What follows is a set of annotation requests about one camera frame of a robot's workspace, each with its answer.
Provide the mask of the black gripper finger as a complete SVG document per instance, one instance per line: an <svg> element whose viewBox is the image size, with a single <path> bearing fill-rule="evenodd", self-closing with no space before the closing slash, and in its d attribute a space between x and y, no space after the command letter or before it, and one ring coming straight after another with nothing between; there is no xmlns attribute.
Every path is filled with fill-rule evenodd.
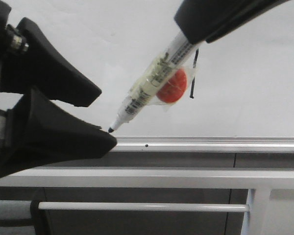
<svg viewBox="0 0 294 235"><path fill-rule="evenodd" d="M115 137L59 108L37 88L0 110L0 178L58 162L102 158Z"/></svg>

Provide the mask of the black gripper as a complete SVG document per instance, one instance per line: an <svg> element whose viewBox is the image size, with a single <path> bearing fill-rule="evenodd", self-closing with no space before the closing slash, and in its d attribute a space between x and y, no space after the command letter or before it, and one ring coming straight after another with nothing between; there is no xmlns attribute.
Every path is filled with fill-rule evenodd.
<svg viewBox="0 0 294 235"><path fill-rule="evenodd" d="M101 89L53 47L35 22L23 18L17 29L8 25L10 11L0 0L0 91L24 94L35 86L48 99L77 107L91 105ZM0 149L5 123L5 112L0 110Z"/></svg>

